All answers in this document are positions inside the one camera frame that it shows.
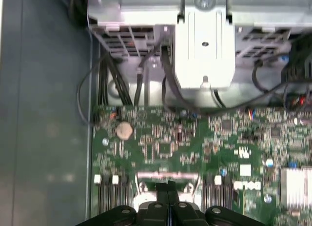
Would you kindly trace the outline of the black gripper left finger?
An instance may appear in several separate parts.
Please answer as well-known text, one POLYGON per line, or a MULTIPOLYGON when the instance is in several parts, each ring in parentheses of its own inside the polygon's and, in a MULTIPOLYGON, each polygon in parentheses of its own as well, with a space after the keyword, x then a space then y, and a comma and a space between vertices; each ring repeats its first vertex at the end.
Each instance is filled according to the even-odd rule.
POLYGON ((147 204, 146 209, 121 205, 90 218, 80 226, 165 226, 169 209, 169 184, 156 185, 156 201, 147 204))

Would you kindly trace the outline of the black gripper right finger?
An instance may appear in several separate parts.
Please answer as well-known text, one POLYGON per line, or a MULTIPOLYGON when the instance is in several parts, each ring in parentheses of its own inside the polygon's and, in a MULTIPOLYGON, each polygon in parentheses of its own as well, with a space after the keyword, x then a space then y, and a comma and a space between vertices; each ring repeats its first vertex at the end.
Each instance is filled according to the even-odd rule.
POLYGON ((169 181, 170 221, 175 226, 257 226, 259 222, 221 206, 205 213, 179 200, 175 182, 169 181))

